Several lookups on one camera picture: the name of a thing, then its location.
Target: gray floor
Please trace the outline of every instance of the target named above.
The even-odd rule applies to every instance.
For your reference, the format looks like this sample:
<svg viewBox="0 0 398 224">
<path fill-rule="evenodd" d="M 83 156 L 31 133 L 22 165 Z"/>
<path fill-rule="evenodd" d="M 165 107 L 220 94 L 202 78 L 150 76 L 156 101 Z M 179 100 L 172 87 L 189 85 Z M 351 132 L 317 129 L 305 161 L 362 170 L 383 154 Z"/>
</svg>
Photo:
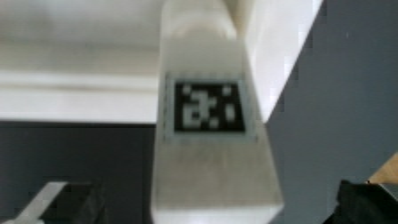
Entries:
<svg viewBox="0 0 398 224">
<path fill-rule="evenodd" d="M 266 124 L 285 209 L 319 224 L 339 180 L 398 150 L 398 2 L 326 2 Z M 0 124 L 0 221 L 49 180 L 101 180 L 109 223 L 147 222 L 152 126 Z"/>
</svg>

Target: dark floor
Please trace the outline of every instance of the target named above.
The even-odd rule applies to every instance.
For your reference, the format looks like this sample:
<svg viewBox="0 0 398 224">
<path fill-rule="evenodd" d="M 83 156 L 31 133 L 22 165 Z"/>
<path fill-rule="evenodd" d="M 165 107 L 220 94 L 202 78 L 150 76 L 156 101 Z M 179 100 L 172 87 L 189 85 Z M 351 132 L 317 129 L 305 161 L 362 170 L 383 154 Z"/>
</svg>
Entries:
<svg viewBox="0 0 398 224">
<path fill-rule="evenodd" d="M 285 208 L 319 224 L 339 180 L 398 150 L 398 1 L 333 0 L 316 19 L 266 124 Z M 147 223 L 152 126 L 0 124 L 0 221 L 49 180 L 101 180 L 111 223 Z"/>
</svg>

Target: black object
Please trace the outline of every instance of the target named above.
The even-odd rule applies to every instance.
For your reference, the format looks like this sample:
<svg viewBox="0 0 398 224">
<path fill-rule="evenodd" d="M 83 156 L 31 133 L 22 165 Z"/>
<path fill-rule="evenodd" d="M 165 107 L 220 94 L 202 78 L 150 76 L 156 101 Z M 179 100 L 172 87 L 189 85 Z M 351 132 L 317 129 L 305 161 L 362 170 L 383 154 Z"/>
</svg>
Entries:
<svg viewBox="0 0 398 224">
<path fill-rule="evenodd" d="M 102 190 L 97 184 L 67 184 L 38 219 L 45 224 L 104 224 L 102 201 Z"/>
<path fill-rule="evenodd" d="M 323 224 L 396 224 L 398 201 L 374 184 L 340 181 L 339 206 Z"/>
</svg>

